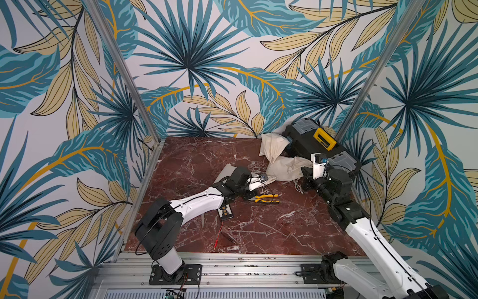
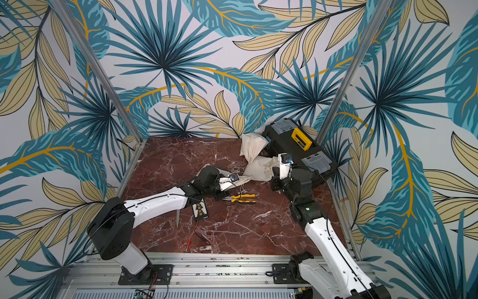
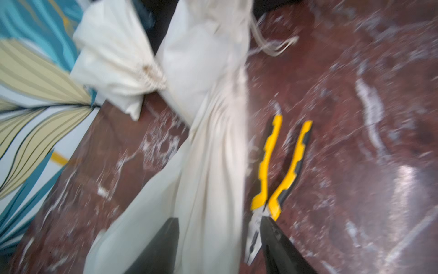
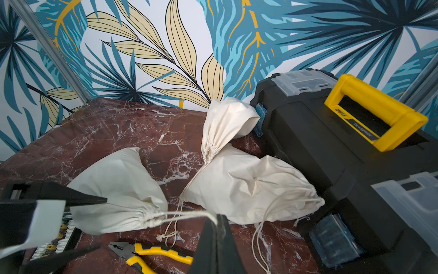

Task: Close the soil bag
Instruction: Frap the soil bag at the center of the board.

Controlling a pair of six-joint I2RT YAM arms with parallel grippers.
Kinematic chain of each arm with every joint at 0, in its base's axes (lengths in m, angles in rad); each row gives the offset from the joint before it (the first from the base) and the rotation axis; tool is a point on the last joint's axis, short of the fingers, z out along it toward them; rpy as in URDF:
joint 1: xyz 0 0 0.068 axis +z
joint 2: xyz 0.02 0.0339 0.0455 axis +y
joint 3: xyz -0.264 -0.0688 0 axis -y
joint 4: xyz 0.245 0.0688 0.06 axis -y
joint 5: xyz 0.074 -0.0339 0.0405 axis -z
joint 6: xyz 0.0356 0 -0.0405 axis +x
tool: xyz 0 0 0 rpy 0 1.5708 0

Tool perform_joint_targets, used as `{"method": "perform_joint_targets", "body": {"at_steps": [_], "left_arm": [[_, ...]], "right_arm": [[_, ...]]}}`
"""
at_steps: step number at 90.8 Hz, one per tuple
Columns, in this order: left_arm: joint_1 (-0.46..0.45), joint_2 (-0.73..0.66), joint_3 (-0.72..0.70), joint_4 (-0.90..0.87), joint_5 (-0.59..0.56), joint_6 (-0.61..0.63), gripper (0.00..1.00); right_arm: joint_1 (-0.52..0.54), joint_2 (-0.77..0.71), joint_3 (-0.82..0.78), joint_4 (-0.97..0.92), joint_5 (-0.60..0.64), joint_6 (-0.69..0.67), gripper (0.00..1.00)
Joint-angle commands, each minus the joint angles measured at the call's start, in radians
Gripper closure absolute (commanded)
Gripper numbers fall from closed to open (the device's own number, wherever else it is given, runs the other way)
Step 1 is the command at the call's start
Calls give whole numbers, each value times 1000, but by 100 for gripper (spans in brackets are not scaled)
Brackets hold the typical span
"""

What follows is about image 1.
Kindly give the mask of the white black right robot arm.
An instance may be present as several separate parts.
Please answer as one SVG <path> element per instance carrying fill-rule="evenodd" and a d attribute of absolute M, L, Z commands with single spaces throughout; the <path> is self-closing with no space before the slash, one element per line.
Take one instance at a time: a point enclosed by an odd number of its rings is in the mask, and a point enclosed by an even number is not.
<path fill-rule="evenodd" d="M 351 172 L 326 163 L 302 168 L 304 191 L 315 191 L 327 204 L 331 218 L 363 250 L 382 276 L 378 280 L 360 269 L 342 252 L 325 255 L 318 266 L 302 265 L 297 275 L 306 283 L 315 280 L 344 283 L 366 299 L 447 299 L 440 285 L 432 285 L 388 243 L 365 209 L 351 199 Z"/>

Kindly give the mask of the cream cloth soil bag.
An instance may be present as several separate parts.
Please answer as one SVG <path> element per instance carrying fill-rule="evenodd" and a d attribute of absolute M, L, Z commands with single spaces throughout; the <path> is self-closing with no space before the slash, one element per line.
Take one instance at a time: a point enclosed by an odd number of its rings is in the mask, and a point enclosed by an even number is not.
<path fill-rule="evenodd" d="M 270 161 L 266 169 L 267 182 L 290 182 L 300 179 L 303 177 L 302 167 L 312 168 L 312 162 L 309 159 L 298 156 L 294 158 L 279 156 Z"/>

